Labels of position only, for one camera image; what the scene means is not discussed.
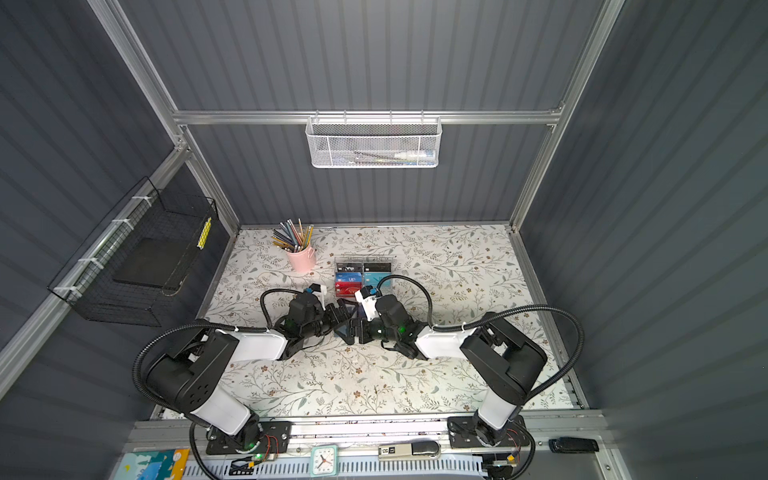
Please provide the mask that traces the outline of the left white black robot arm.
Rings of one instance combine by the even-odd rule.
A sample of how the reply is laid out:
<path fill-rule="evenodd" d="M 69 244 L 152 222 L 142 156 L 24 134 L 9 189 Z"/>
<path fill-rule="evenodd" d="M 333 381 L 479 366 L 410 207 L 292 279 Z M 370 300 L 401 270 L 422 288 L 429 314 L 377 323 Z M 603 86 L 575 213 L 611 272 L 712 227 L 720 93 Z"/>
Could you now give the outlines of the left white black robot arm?
<path fill-rule="evenodd" d="M 312 289 L 288 292 L 293 299 L 286 314 L 272 320 L 262 310 L 265 327 L 197 320 L 162 333 L 134 360 L 134 386 L 155 404 L 210 428 L 239 452 L 262 448 L 273 437 L 264 432 L 258 414 L 220 385 L 229 365 L 289 360 L 308 347 L 308 339 L 334 332 L 352 344 L 359 321 L 351 301 L 325 305 Z"/>

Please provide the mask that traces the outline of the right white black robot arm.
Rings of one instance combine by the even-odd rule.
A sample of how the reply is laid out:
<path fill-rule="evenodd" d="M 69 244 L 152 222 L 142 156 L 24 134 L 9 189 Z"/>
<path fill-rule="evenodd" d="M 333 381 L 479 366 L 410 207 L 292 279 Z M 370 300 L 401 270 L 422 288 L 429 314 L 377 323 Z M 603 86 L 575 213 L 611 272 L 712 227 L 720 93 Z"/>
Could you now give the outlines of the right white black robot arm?
<path fill-rule="evenodd" d="M 365 315 L 362 332 L 380 341 L 383 348 L 408 359 L 467 360 L 487 391 L 466 431 L 483 446 L 502 441 L 508 424 L 534 395 L 535 383 L 547 363 L 544 350 L 507 318 L 537 311 L 539 305 L 487 312 L 462 325 L 432 326 L 415 320 L 397 297 L 375 288 L 357 291 L 355 300 Z"/>

